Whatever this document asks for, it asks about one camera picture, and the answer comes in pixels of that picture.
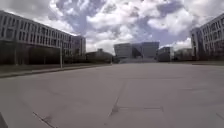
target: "pavement crack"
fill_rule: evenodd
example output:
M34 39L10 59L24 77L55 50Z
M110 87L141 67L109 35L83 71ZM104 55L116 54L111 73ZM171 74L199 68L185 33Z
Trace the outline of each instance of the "pavement crack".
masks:
M224 117L222 117L219 113L216 113L216 116L218 116L219 118L221 118L222 120L224 120Z
M118 101L119 101L120 97L122 96L122 94L123 94L123 92L125 90L126 85L127 85L127 81L124 81L124 83L123 83L123 85L122 85L122 87L121 87L121 89L120 89L120 91L118 93L117 99L116 99L116 101L114 103L114 106L113 106L113 108L112 108L112 110L111 110L111 112L109 114L109 117L111 117L114 114L119 112L119 107L118 107L117 104L118 104Z
M33 114L39 118L42 122L44 122L45 124L47 124L49 127L51 128L58 128L58 127L55 127L53 125L50 124L51 120L52 120L52 117L46 117L46 118L41 118L37 113L33 112Z

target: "pavement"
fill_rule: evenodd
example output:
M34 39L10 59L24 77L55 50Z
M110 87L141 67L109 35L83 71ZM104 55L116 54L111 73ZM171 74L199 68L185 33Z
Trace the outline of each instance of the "pavement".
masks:
M9 128L223 128L224 67L121 64L0 79Z

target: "distant building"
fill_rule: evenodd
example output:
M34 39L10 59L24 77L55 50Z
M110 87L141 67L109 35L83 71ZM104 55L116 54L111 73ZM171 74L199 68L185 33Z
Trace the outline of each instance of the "distant building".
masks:
M116 57L120 59L132 57L132 45L129 43L114 45Z
M162 47L158 50L158 61L169 62L172 60L172 47Z
M184 48L174 53L175 60L178 61L190 61L192 60L192 49L191 48Z
M210 57L224 56L224 14L191 31L193 53L200 59L201 51Z
M96 52L86 53L86 60L90 62L112 62L113 55L98 49Z
M159 49L159 42L143 42L142 55L143 58L156 58Z
M84 37L75 36L4 11L0 11L0 45L2 48L0 51L7 49L4 52L0 52L0 58L11 58L13 60L14 53L18 52L18 62L24 58L29 60L36 59L45 53L47 55L43 56L45 58L49 56L48 60L53 55L59 57L60 48L63 49L64 57L82 55L86 52ZM35 50L39 51L39 55L36 57L30 56L34 55L33 51Z
M119 58L153 58L157 56L159 42L143 42L114 45L115 54Z

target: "window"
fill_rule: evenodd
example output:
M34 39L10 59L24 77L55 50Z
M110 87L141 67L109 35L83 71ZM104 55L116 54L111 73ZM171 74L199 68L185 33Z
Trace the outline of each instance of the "window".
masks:
M40 43L43 44L43 37L40 37Z
M37 43L39 43L39 36L37 36Z
M38 27L38 33L40 34L40 27Z
M50 38L48 38L48 44L51 45L51 39Z
M36 41L35 41L35 39L36 39L36 36L35 35L33 35L33 42L35 43Z
M28 38L29 37L29 34L28 33L26 33L26 41L28 42Z
M35 32L36 32L36 30L37 30L37 26L36 26L36 25L34 25L34 30L33 30L33 32L35 33Z
M18 27L19 25L19 20L16 20L16 27Z
M28 23L27 29L28 29L28 32L29 32L30 31L30 23Z
M224 26L224 18L221 19L221 24Z
M220 39L221 36L222 36L222 32L221 32L221 30L219 30L219 31L218 31L218 39Z
M48 42L47 42L48 40L47 40L47 38L45 38L45 44L48 44Z
M33 41L33 34L31 34L31 36L30 36L30 42L32 42Z
M23 29L23 21L21 21L20 29Z
M12 18L9 17L9 21L8 21L8 25L9 25L9 26L11 25L11 21L12 21Z
M213 33L213 39L216 40L218 38L217 32Z
M220 22L218 21L218 26L219 26L219 28L221 28L221 25L220 25Z
M25 40L25 32L23 32L23 39L22 40Z
M22 39L22 32L19 32L19 40Z
M2 28L1 36L2 36L2 37L5 36L5 28Z
M0 15L0 24L2 23L2 15Z
M25 22L25 23L24 23L24 30L26 30L26 24L27 24L27 23Z
M4 17L3 25L6 25L7 16Z
M12 27L14 27L14 26L15 26L15 22L16 22L16 20L15 20L15 19L13 19L13 20L12 20Z

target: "building facade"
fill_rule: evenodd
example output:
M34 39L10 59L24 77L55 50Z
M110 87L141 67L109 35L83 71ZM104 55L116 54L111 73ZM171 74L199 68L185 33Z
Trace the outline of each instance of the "building facade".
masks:
M172 47L162 47L158 50L158 61L159 62L169 62L172 61Z
M117 58L131 58L132 57L132 45L129 43L114 45L114 51Z
M63 49L64 56L85 53L85 38L0 11L1 43Z
M156 58L159 49L159 42L143 42L142 55L143 58Z
M199 51L197 49L200 48L200 46L197 46L197 44L200 44L202 40L203 50L205 52L205 55L210 57L215 57L215 56L223 57L224 56L224 14L202 25L198 29L196 28L191 31L192 46L195 48L193 52L195 52L195 54L199 54L197 53ZM201 32L201 37L198 36L198 34L195 34L196 31Z
M115 54L119 58L153 58L157 57L159 42L143 42L134 44L116 44Z
M204 59L204 46L203 37L200 28L194 28L190 31L191 34L191 46L192 46L192 56L194 60Z

